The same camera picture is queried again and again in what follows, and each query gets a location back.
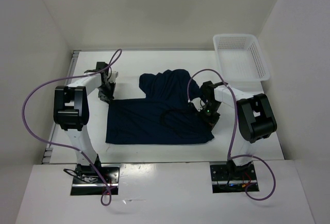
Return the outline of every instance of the white laundry basket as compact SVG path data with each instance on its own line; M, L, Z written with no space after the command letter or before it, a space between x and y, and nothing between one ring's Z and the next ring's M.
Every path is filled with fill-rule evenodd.
M213 37L220 73L226 81L260 82L270 78L260 45L249 34L220 34Z

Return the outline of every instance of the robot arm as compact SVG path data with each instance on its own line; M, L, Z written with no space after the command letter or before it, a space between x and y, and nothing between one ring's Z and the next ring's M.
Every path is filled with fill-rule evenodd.
M235 134L232 156L253 155L257 146L276 131L276 120L265 94L252 95L232 88L236 97L236 103L234 103L232 94L223 83L213 84L208 81L203 83L201 90L207 102L199 116L210 125L211 129L220 117L217 110L221 103L231 108L234 108L235 104L237 105L238 129ZM234 159L237 167L246 166L250 161L250 157Z
M108 66L104 62L98 62L95 70L88 70L85 75L97 72ZM100 165L98 155L93 149L88 135L87 126L89 120L89 108L87 96L96 88L99 89L98 97L110 103L116 85L118 72L107 71L92 76L80 78L67 86L58 86L55 89L54 121L68 135L73 146L83 151L95 165ZM91 170L90 164L83 155L76 151L77 164L82 171Z

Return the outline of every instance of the white wall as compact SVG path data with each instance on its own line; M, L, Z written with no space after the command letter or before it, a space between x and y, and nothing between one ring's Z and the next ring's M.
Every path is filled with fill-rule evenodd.
M278 0L260 36L263 85L317 224L330 219L330 0Z
M276 0L44 0L71 48L208 48L259 34Z
M66 75L68 46L42 0L0 0L0 223L14 223L33 164L44 145L25 131L21 108L27 94L46 80ZM30 102L28 122L48 138L54 86Z

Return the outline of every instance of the white table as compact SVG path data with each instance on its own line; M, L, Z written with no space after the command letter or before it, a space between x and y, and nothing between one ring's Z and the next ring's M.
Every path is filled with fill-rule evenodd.
M66 223L314 223L292 161L269 161L277 179L274 195L263 202L245 193L213 194L209 163L122 164L119 194L108 207L100 196L70 196L72 178L63 168L33 167L16 224ZM255 162L263 197L272 177Z
M73 75L81 75L87 69L94 69L97 61L108 62L113 51L80 52L73 63ZM144 98L139 89L139 76L143 73L158 73L167 69L186 69L190 75L204 68L219 69L214 51L124 51L112 69L119 72L114 93L116 99ZM219 82L212 72L203 72L195 77L201 85L205 81ZM234 84L243 91L261 93L261 83ZM234 110L221 105L220 120L212 133L214 139L203 145L110 145L105 143L108 105L97 98L97 90L89 97L90 120L87 125L94 149L102 163L157 163L157 162L211 162L226 161L230 137L234 126ZM53 142L70 144L60 127L56 126ZM258 147L257 156L267 159L284 159L276 133L264 140ZM74 151L54 147L51 164L76 163Z

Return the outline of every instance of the dark blue cloth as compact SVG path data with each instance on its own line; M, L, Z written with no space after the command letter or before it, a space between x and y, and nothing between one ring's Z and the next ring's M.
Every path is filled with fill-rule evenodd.
M106 142L113 144L199 144L214 136L188 105L186 70L142 74L140 89L145 99L113 100L109 105ZM201 97L192 80L190 98Z

